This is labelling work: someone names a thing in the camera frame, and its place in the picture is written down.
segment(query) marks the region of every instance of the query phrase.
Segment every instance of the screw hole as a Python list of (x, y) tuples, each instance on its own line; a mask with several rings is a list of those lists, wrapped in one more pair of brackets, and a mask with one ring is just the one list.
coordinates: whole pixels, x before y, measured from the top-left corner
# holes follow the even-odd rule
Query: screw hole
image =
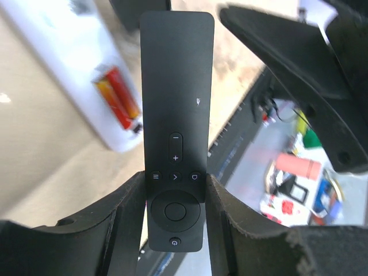
[(348, 165), (351, 162), (350, 154), (346, 151), (340, 152), (338, 159), (342, 165)]
[(308, 105), (308, 107), (305, 110), (304, 113), (308, 118), (314, 118), (316, 116), (316, 110), (311, 106)]
[(75, 220), (73, 220), (72, 218), (63, 218), (57, 222), (56, 226), (70, 225), (74, 222)]

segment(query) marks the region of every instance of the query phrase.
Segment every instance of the red battery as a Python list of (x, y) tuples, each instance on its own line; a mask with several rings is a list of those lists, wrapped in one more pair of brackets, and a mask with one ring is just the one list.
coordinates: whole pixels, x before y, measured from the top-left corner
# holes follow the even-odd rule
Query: red battery
[(99, 92), (105, 99), (105, 101), (110, 106), (112, 112), (115, 114), (116, 118), (119, 120), (120, 124), (124, 129), (129, 129), (133, 125), (133, 121), (129, 118), (127, 112), (120, 105), (117, 99), (114, 89), (111, 87), (110, 82), (107, 79), (101, 79), (95, 82)]
[(141, 115), (141, 111), (132, 97), (127, 85), (125, 84), (117, 66), (114, 66), (106, 73), (106, 79), (109, 80), (116, 93), (116, 96), (118, 97), (122, 106), (125, 108), (129, 118), (135, 119)]

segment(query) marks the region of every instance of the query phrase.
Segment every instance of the yellow object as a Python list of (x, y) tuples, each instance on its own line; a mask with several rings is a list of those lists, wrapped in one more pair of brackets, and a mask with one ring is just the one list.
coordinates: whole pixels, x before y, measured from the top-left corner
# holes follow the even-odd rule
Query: yellow object
[[(301, 110), (297, 110), (297, 112), (306, 120), (306, 117)], [(296, 133), (300, 132), (304, 137), (306, 131), (308, 130), (308, 125), (301, 117), (297, 116)]]

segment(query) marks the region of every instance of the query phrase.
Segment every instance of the pink cylinder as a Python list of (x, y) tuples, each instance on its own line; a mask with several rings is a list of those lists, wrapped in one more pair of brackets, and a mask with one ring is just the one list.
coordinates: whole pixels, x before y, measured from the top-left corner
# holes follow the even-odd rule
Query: pink cylinder
[(299, 158), (291, 154), (280, 154), (276, 159), (275, 168), (298, 177), (316, 181), (321, 171), (321, 163)]

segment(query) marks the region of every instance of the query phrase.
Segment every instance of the remote control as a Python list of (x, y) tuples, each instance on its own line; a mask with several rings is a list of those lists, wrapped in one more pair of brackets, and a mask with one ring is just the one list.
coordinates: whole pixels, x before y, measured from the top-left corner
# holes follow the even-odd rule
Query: remote control
[(149, 11), (140, 29), (148, 244), (195, 252), (205, 221), (214, 19)]

